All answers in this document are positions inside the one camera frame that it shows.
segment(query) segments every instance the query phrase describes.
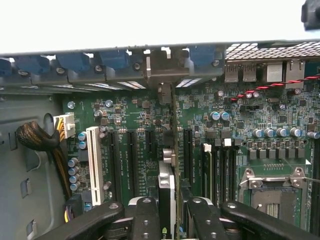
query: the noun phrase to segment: ventilation grille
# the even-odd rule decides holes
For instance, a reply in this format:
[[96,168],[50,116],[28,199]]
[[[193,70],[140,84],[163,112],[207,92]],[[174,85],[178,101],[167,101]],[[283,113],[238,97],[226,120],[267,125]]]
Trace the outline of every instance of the ventilation grille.
[[258,43],[235,43],[226,50],[226,59],[264,60],[320,56],[320,42],[302,42],[288,47],[258,48]]

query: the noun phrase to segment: power connector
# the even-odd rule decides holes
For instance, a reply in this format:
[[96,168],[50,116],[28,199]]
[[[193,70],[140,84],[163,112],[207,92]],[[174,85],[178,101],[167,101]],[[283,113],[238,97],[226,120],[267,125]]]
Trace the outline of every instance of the power connector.
[[204,143],[203,144],[203,150],[204,150],[204,152],[209,152],[209,153],[211,153],[211,144],[207,144],[207,143]]
[[73,114],[65,114],[53,117],[53,124],[59,121],[59,118],[63,118],[64,126],[64,139],[70,138],[76,135],[75,116]]

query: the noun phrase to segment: green circuit board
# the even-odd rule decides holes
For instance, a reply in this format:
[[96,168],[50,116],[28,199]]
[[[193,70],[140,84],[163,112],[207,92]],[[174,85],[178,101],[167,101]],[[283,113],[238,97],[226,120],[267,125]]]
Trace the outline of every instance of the green circuit board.
[[[203,152],[202,144],[211,144],[216,149],[216,173],[213,176],[216,187],[214,204],[219,205],[226,199],[235,199],[253,206],[263,197],[264,191],[269,193],[279,192],[279,199],[268,203],[267,213],[278,218],[284,218],[291,213],[288,222],[305,230],[309,229],[311,209],[312,185],[307,183],[304,188],[283,186],[283,182],[277,185],[267,186],[266,189],[255,191],[244,189],[240,184],[247,169],[254,172],[255,177],[280,178],[293,174],[296,168],[301,168],[306,177],[312,175],[313,140],[307,137],[307,132],[314,127],[317,131],[319,122],[320,100],[318,97],[319,86],[315,83],[312,88],[306,85],[299,95],[289,95],[288,90],[277,88],[276,90],[264,90],[259,97],[250,99],[241,98],[234,103],[230,99],[239,93],[254,89],[255,83],[225,83],[223,80],[202,83],[192,88],[176,88],[176,112],[172,111],[170,104],[161,104],[157,92],[149,89],[137,91],[114,91],[112,93],[97,94],[73,94],[63,100],[64,112],[72,113],[76,122],[76,134],[79,134],[92,126],[106,126],[108,131],[116,132],[118,142],[117,159],[110,155],[110,139],[106,136],[101,140],[103,181],[111,182],[110,188],[105,191],[105,200],[113,199],[115,195],[121,197],[118,201],[127,205],[133,197],[147,196],[149,187],[157,185],[158,162],[162,160],[162,149],[168,146],[164,142],[164,132],[171,127],[173,114],[177,117],[177,142],[180,177],[189,178],[191,191],[194,196],[208,197],[206,164],[208,155]],[[217,96],[218,91],[223,91],[222,96]],[[106,107],[105,102],[111,100],[112,107]],[[74,109],[68,109],[67,103],[73,101]],[[285,109],[277,109],[278,103],[285,104]],[[241,111],[241,106],[259,106],[252,111]],[[102,116],[95,118],[93,113],[97,110]],[[212,120],[212,112],[226,112],[229,120]],[[283,128],[287,131],[286,137],[273,136],[266,138],[253,136],[253,131],[271,129],[275,132]],[[300,137],[290,136],[289,130],[297,128],[301,130]],[[128,155],[128,134],[133,130],[136,136],[136,157],[131,159]],[[232,147],[232,155],[227,148],[215,146],[214,139],[208,137],[208,131],[216,131],[218,135],[227,134],[226,137],[217,137],[224,145],[224,139],[238,140],[238,145]],[[68,144],[68,157],[81,158],[79,152],[79,140],[70,138]],[[284,150],[285,156],[281,159],[269,159],[263,156],[267,150]],[[303,149],[299,157],[287,157],[289,150]],[[223,171],[231,171],[231,166],[225,164],[225,160],[232,158],[235,168],[234,176],[223,175]],[[132,189],[132,171],[130,161],[136,159],[138,177],[138,191]],[[119,174],[115,178],[114,161],[119,161]],[[83,158],[80,162],[80,187],[75,193],[83,193],[90,189],[90,173],[88,162]],[[220,189],[223,178],[227,178],[223,189]],[[116,193],[113,181],[120,181],[121,193]],[[234,182],[234,189],[228,188],[228,181]],[[293,207],[285,210],[282,205],[288,201]]]

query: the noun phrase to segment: white pci slot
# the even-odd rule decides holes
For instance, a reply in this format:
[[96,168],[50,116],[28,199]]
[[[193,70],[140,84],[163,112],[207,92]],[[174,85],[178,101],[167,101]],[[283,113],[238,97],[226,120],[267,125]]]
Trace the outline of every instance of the white pci slot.
[[101,148],[99,127],[92,126],[86,129],[92,205],[101,205],[104,202],[103,174],[101,162]]

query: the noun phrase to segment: motherboard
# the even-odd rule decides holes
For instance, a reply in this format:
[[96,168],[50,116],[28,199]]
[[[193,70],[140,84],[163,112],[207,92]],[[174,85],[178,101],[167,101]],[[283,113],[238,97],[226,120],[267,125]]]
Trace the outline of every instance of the motherboard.
[[95,205],[87,129],[98,127],[102,202],[126,206],[153,196],[159,162],[168,161],[177,143],[171,151],[178,166],[171,165],[194,196],[215,206],[239,201],[308,231],[313,185],[301,177],[313,177],[319,84],[256,90],[259,85],[218,77],[176,87],[170,104],[150,89],[66,97],[63,110],[74,114],[76,130],[67,140],[73,193],[82,195],[85,211]]

